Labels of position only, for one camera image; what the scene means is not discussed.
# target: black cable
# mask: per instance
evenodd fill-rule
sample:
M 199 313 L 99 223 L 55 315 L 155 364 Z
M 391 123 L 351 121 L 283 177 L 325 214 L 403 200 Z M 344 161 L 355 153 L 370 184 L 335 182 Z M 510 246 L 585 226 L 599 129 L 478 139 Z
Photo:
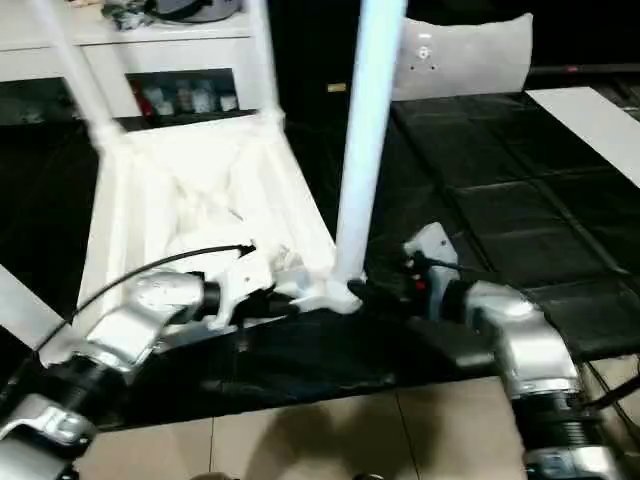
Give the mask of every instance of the black cable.
M 623 398 L 628 397 L 638 390 L 638 388 L 640 388 L 640 375 L 635 375 L 633 378 L 605 393 L 600 398 L 587 403 L 587 406 L 597 410 L 602 410 L 603 408 L 610 407 L 613 402 L 618 402 Z
M 240 256 L 242 257 L 242 256 L 246 255 L 247 253 L 250 253 L 253 250 L 255 250 L 255 247 L 254 246 L 247 246 L 247 245 L 223 245 L 223 246 L 220 246 L 220 247 L 207 247 L 207 248 L 201 248 L 201 249 L 198 249 L 198 250 L 190 250 L 188 252 L 178 253 L 176 255 L 171 255 L 169 257 L 161 258 L 160 260 L 156 260 L 154 262 L 147 263 L 146 265 L 143 265 L 143 266 L 138 267 L 138 268 L 136 268 L 134 270 L 131 270 L 130 272 L 127 272 L 124 275 L 116 278 L 112 282 L 109 282 L 107 285 L 105 285 L 100 290 L 98 290 L 96 293 L 94 293 L 89 298 L 87 298 L 84 302 L 81 302 L 80 305 L 78 305 L 76 307 L 76 309 L 73 311 L 73 313 L 69 316 L 69 318 L 67 320 L 65 320 L 64 322 L 60 322 L 60 324 L 57 325 L 56 328 L 54 328 L 51 331 L 51 333 L 49 333 L 44 338 L 44 340 L 42 340 L 42 342 L 40 342 L 36 346 L 36 348 L 31 352 L 31 354 L 28 355 L 27 358 L 24 359 L 24 361 L 20 364 L 20 366 L 16 369 L 14 374 L 11 376 L 11 378 L 7 382 L 7 384 L 4 387 L 4 389 L 2 390 L 2 392 L 0 392 L 0 406 L 2 406 L 7 401 L 7 399 L 11 396 L 11 393 L 13 392 L 13 389 L 18 384 L 18 381 L 20 380 L 20 378 L 22 378 L 22 376 L 23 376 L 24 372 L 27 370 L 27 368 L 29 368 L 33 364 L 33 362 L 37 361 L 38 353 L 40 353 L 40 351 L 45 347 L 45 345 L 47 345 L 53 339 L 53 337 L 55 337 L 58 333 L 60 333 L 60 331 L 65 326 L 70 324 L 71 321 L 76 316 L 78 316 L 80 313 L 82 313 L 82 311 L 84 311 L 87 307 L 89 307 L 93 302 L 95 302 L 98 298 L 100 298 L 102 295 L 107 293 L 109 290 L 111 290 L 112 288 L 114 288 L 114 287 L 126 282 L 127 280 L 130 280 L 131 278 L 135 277 L 136 275 L 140 275 L 141 273 L 149 271 L 149 270 L 151 270 L 153 268 L 160 267 L 162 265 L 166 265 L 167 263 L 171 263 L 171 262 L 175 262 L 175 261 L 178 261 L 178 260 L 182 260 L 184 258 L 195 257 L 195 256 L 198 256 L 198 255 L 205 255 L 207 253 L 219 253 L 219 252 L 227 252 L 227 251 L 232 251 L 232 250 L 238 250 L 240 252 Z
M 591 372 L 591 375 L 593 375 L 596 381 L 600 384 L 602 390 L 604 390 L 605 393 L 611 392 L 609 384 L 600 374 L 598 369 L 596 369 L 596 367 L 591 362 L 586 362 L 586 365 Z M 636 449 L 640 450 L 640 427 L 633 420 L 631 420 L 631 418 L 624 410 L 624 408 L 622 408 L 619 402 L 614 401 L 611 406 L 615 410 L 616 414 L 620 417 L 620 420 L 622 420 L 625 430 L 627 431 L 627 434 L 629 435 L 629 438 L 633 442 L 634 446 L 636 447 Z

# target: black fabric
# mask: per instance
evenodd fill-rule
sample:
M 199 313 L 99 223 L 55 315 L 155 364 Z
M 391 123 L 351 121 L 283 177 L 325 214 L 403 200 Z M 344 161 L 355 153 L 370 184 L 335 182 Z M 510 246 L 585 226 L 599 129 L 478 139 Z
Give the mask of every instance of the black fabric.
M 78 298 L 98 157 L 80 123 L 0 128 L 0 264 L 62 316 Z
M 335 234 L 346 124 L 287 135 Z M 1 129 L 2 263 L 59 313 L 73 308 L 97 159 L 78 126 Z M 396 104 L 367 271 L 400 293 L 401 244 L 440 221 L 462 264 L 524 288 L 577 359 L 640 347 L 638 189 L 526 95 Z M 155 359 L 105 427 L 126 428 L 492 373 L 486 342 L 392 305 L 317 311 Z
M 541 302 L 574 355 L 640 346 L 640 191 L 528 96 L 395 105 L 484 268 Z

